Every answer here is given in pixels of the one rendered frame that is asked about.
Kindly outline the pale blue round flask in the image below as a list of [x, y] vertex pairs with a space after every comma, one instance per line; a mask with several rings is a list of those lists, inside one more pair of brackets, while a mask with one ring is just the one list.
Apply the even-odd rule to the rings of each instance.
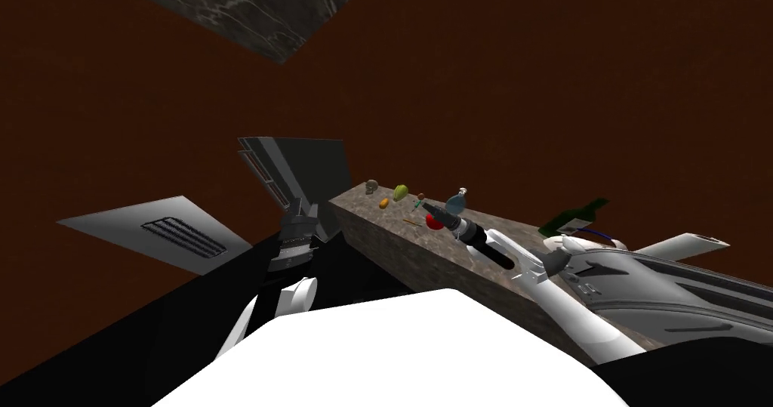
[[445, 203], [445, 210], [449, 214], [453, 214], [456, 216], [461, 215], [461, 213], [465, 210], [467, 206], [467, 189], [465, 187], [461, 187], [457, 194], [450, 197], [447, 202]]

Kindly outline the dark green wine bottle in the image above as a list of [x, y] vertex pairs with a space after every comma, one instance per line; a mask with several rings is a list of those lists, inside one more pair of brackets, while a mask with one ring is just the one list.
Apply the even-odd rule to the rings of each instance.
[[594, 223], [597, 211], [605, 207], [608, 203], [608, 199], [598, 198], [581, 208], [568, 209], [547, 221], [543, 226], [538, 228], [538, 231], [546, 238], [560, 235], [571, 236], [579, 229], [583, 229]]

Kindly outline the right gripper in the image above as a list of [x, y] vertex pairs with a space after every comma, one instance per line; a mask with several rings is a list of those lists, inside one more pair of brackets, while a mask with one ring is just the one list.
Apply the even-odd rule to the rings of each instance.
[[420, 204], [421, 208], [431, 214], [435, 219], [441, 222], [448, 231], [450, 231], [456, 240], [461, 240], [462, 235], [468, 232], [468, 221], [460, 216], [449, 214], [445, 208], [430, 204], [426, 201]]

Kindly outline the grey vent panel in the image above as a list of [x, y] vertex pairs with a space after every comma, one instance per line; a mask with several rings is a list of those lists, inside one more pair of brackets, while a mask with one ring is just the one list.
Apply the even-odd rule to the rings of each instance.
[[58, 224], [200, 276], [252, 248], [184, 196], [71, 217]]

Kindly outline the large grey white appliance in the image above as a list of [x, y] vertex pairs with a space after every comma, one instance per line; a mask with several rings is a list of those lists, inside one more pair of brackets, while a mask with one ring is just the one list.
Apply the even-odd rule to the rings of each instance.
[[695, 233], [635, 251], [574, 242], [560, 257], [562, 237], [545, 238], [542, 259], [599, 316], [663, 345], [729, 336], [773, 346], [773, 288], [683, 263], [728, 243]]

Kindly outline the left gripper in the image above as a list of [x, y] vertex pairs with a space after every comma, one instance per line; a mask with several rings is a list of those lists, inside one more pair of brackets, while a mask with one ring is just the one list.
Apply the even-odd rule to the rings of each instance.
[[319, 224], [317, 203], [311, 204], [309, 211], [303, 211], [303, 198], [295, 198], [288, 206], [280, 221], [280, 239], [301, 239], [311, 237]]

